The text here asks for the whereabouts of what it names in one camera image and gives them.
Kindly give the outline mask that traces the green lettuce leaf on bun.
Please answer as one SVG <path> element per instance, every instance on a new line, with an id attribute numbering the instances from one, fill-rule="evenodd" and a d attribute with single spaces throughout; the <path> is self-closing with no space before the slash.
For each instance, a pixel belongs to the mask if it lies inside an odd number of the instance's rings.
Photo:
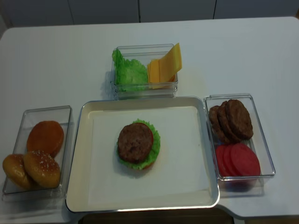
<path id="1" fill-rule="evenodd" d="M 118 153 L 117 153 L 117 149 L 116 149 L 116 153 L 118 156 L 118 161 L 133 170 L 140 170 L 143 167 L 145 167 L 146 165 L 149 165 L 150 163 L 155 163 L 159 152 L 160 152 L 160 146 L 161 146 L 161 137 L 159 135 L 159 132 L 156 130 L 156 128 L 153 126 L 153 124 L 145 121 L 145 120 L 141 120 L 141 119 L 137 119 L 135 121 L 133 121 L 132 123 L 144 123 L 145 125 L 147 125 L 152 133 L 153 133 L 153 137 L 154 137 L 154 143 L 153 143 L 153 147 L 152 150 L 150 151 L 149 155 L 146 157 L 145 161 L 142 163 L 138 163 L 138 164 L 133 164 L 133 163 L 129 163 L 129 162 L 125 162 L 122 159 L 119 158 Z"/>

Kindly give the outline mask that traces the flat orange bottom bun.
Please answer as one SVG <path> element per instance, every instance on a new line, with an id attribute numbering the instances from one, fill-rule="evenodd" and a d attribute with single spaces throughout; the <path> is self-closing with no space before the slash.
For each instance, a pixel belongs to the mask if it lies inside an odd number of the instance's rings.
<path id="1" fill-rule="evenodd" d="M 43 151 L 55 158 L 64 141 L 64 131 L 56 121 L 41 121 L 36 124 L 27 139 L 27 151 Z"/>

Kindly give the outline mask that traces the clear lettuce and cheese box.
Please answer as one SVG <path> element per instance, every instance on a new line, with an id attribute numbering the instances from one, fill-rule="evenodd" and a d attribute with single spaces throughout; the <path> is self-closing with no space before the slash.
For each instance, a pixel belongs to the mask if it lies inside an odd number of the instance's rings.
<path id="1" fill-rule="evenodd" d="M 118 46 L 118 49 L 123 57 L 128 60 L 136 59 L 141 62 L 147 69 L 149 64 L 154 59 L 163 58 L 174 46 L 174 44 L 157 44 L 157 45 L 136 45 L 136 46 Z M 166 86 L 164 89 L 152 89 L 149 82 L 144 85 L 146 87 L 143 91 L 120 91 L 115 83 L 116 74 L 114 62 L 112 60 L 112 71 L 110 78 L 110 86 L 113 94 L 118 99 L 128 98 L 150 98 L 150 97 L 174 97 L 178 89 L 178 72 L 174 79 L 170 82 L 160 82 L 158 85 Z"/>

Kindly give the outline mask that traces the red tomato slice back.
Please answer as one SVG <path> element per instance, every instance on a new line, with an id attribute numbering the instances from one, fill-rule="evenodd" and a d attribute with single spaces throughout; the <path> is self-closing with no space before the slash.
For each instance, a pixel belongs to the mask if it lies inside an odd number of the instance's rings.
<path id="1" fill-rule="evenodd" d="M 222 177 L 228 176 L 229 174 L 226 170 L 226 166 L 224 165 L 224 161 L 223 161 L 223 154 L 226 147 L 227 147 L 226 145 L 220 145 L 215 150 L 218 170 Z"/>

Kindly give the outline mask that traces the sesame top bun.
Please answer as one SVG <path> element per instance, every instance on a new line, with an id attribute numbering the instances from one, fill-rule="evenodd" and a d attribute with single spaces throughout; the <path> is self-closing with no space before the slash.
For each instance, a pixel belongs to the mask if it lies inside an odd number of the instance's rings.
<path id="1" fill-rule="evenodd" d="M 27 174 L 43 188 L 56 188 L 60 184 L 59 164 L 44 151 L 31 151 L 23 156 Z"/>

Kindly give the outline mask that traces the clear patty and tomato box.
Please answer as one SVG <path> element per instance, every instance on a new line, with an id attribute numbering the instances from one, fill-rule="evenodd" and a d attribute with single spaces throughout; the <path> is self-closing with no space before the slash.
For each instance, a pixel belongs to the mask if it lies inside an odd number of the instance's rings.
<path id="1" fill-rule="evenodd" d="M 261 168 L 261 174 L 259 176 L 238 175 L 222 177 L 219 173 L 215 153 L 216 148 L 220 145 L 227 146 L 238 143 L 230 142 L 229 144 L 224 144 L 217 138 L 212 130 L 212 125 L 209 120 L 209 110 L 211 107 L 216 105 L 220 106 L 224 101 L 229 101 L 230 99 L 240 100 L 249 112 L 253 126 L 253 136 L 249 140 L 242 140 L 239 143 L 245 144 L 256 154 Z M 253 97 L 249 93 L 210 95 L 204 98 L 204 104 L 209 140 L 221 196 L 224 198 L 262 196 L 264 194 L 264 186 L 266 182 L 275 176 L 276 170 L 274 168 Z"/>

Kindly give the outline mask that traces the plain top bun left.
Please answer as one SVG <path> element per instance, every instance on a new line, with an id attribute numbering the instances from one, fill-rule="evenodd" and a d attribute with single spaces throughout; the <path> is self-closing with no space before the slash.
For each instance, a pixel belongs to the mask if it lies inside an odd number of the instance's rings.
<path id="1" fill-rule="evenodd" d="M 34 183 L 24 168 L 22 154 L 8 155 L 2 163 L 2 167 L 8 179 L 14 184 L 25 190 L 32 189 Z"/>

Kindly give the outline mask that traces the brown burger patty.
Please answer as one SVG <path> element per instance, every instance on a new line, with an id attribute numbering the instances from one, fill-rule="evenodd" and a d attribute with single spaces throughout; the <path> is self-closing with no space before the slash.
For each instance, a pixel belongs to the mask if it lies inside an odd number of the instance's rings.
<path id="1" fill-rule="evenodd" d="M 117 141 L 117 153 L 125 162 L 138 164 L 145 161 L 150 151 L 144 123 L 132 123 L 121 130 Z"/>
<path id="2" fill-rule="evenodd" d="M 229 144 L 230 143 L 230 139 L 228 139 L 226 137 L 226 135 L 224 134 L 219 121 L 218 121 L 218 116 L 217 116 L 217 112 L 218 112 L 219 106 L 213 106 L 210 108 L 209 110 L 209 120 L 210 123 L 212 125 L 212 130 L 214 132 L 214 134 L 217 136 L 217 138 L 224 144 Z"/>
<path id="3" fill-rule="evenodd" d="M 239 143 L 242 140 L 237 137 L 232 129 L 230 128 L 227 115 L 226 115 L 226 104 L 227 101 L 224 101 L 218 108 L 217 117 L 220 124 L 222 131 L 224 132 L 225 136 L 230 140 L 232 143 Z"/>
<path id="4" fill-rule="evenodd" d="M 232 132 L 242 140 L 253 136 L 253 126 L 248 110 L 237 99 L 230 99 L 226 104 L 226 116 Z"/>

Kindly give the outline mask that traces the yellow cheese slice stack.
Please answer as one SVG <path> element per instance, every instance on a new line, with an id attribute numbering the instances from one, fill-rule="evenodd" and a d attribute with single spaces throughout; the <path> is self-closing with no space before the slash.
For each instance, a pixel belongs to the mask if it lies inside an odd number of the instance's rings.
<path id="1" fill-rule="evenodd" d="M 148 81 L 152 84 L 151 88 L 154 89 L 164 89 L 166 86 L 158 85 L 160 83 L 160 66 L 159 59 L 152 60 L 149 64 L 147 64 L 147 74 Z"/>

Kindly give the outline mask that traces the bottom bun on tray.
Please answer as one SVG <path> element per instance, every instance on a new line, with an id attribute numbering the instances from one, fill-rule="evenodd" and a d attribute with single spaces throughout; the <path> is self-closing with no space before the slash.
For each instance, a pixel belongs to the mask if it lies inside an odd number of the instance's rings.
<path id="1" fill-rule="evenodd" d="M 146 165 L 145 167 L 143 167 L 142 169 L 140 169 L 140 171 L 141 170 L 147 170 L 147 169 L 149 169 L 149 168 L 151 168 L 152 166 L 153 166 L 153 162 L 152 163 L 150 163 L 149 165 Z"/>

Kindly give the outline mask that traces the red tomato slice front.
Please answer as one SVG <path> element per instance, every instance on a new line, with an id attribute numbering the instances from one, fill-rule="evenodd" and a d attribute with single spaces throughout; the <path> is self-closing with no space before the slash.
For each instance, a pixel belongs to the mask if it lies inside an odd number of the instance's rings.
<path id="1" fill-rule="evenodd" d="M 245 144 L 233 145 L 230 157 L 240 176 L 259 176 L 261 174 L 260 163 L 256 154 Z"/>

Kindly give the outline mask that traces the clear bun box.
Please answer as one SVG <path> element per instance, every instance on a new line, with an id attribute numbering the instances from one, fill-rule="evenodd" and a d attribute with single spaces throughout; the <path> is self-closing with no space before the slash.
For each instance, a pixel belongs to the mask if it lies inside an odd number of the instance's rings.
<path id="1" fill-rule="evenodd" d="M 69 105 L 26 110 L 21 119 L 14 150 L 10 154 L 25 155 L 28 152 L 27 139 L 32 128 L 41 121 L 50 120 L 58 122 L 64 131 L 64 141 L 62 147 L 56 157 L 53 158 L 60 166 L 61 178 L 59 186 L 56 188 L 43 188 L 32 179 L 32 182 L 34 183 L 32 189 L 25 190 L 14 184 L 6 176 L 2 190 L 2 199 L 4 201 L 42 200 L 65 196 L 67 189 L 67 179 L 70 173 L 70 141 L 73 131 L 72 108 Z"/>

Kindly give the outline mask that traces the red tomato slice middle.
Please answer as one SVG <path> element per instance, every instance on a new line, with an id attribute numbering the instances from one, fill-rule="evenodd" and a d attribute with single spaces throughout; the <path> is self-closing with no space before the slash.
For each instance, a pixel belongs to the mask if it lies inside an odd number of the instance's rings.
<path id="1" fill-rule="evenodd" d="M 223 163 L 228 172 L 227 176 L 238 176 L 236 169 L 234 168 L 230 156 L 230 152 L 233 145 L 227 145 L 223 152 Z"/>

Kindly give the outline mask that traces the yellow cheese slice upright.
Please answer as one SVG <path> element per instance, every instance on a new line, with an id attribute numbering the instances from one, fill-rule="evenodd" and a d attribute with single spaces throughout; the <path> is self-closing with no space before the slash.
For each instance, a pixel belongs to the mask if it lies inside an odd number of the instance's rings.
<path id="1" fill-rule="evenodd" d="M 176 73 L 182 69 L 182 57 L 180 45 L 177 43 L 161 59 L 159 59 L 160 82 L 170 82 Z"/>

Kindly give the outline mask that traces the brown burger patty front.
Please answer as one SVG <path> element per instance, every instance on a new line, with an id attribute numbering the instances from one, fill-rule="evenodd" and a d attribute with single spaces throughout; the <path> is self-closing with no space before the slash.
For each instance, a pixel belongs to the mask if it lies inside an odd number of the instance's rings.
<path id="1" fill-rule="evenodd" d="M 237 99 L 230 99 L 226 104 L 226 116 L 232 132 L 242 140 L 253 136 L 253 126 L 248 110 Z"/>

